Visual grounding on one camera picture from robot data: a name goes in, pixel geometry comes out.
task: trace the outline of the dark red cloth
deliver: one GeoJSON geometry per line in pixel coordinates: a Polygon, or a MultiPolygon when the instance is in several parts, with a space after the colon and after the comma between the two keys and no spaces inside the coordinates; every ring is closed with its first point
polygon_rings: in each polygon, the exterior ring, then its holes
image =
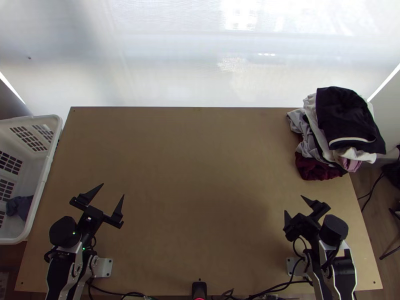
{"type": "Polygon", "coordinates": [[[296,156],[297,170],[304,180],[327,180],[343,176],[343,172],[336,167],[330,167],[315,158],[303,157],[298,152],[295,152],[294,155],[296,156]]]}

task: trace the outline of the white plastic basket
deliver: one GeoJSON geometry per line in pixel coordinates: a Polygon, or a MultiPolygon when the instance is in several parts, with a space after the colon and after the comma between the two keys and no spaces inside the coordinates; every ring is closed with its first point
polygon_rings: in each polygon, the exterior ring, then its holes
{"type": "Polygon", "coordinates": [[[62,124],[54,114],[0,120],[0,244],[22,242],[31,231],[62,124]],[[26,222],[6,215],[7,201],[31,195],[26,222]]]}

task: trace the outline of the pink cloth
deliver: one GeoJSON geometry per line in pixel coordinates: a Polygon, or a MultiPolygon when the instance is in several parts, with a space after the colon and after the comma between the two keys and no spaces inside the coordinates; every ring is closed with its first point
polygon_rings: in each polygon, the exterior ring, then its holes
{"type": "Polygon", "coordinates": [[[344,157],[337,157],[337,163],[340,164],[347,172],[354,173],[363,163],[361,160],[353,160],[344,157]]]}

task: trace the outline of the white curtain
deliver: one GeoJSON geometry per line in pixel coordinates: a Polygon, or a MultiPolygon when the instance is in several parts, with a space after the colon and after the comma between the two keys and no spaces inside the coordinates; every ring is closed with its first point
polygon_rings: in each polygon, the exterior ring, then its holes
{"type": "Polygon", "coordinates": [[[301,107],[368,98],[400,62],[398,0],[0,0],[0,72],[70,106],[301,107]]]}

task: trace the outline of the brown tabletop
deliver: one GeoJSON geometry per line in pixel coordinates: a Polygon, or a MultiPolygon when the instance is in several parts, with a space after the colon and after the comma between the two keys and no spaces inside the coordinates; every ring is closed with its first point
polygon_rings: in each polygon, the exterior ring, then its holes
{"type": "MultiPolygon", "coordinates": [[[[294,256],[284,210],[309,214],[301,199],[327,202],[349,225],[357,290],[382,283],[348,175],[304,181],[288,108],[73,107],[55,153],[16,289],[46,292],[49,228],[81,211],[69,200],[100,183],[92,205],[111,214],[122,194],[121,229],[103,224],[100,257],[112,275],[94,283],[116,292],[188,295],[201,278],[208,293],[248,295],[288,281],[294,256]]],[[[311,293],[293,284],[288,293],[311,293]]]]}

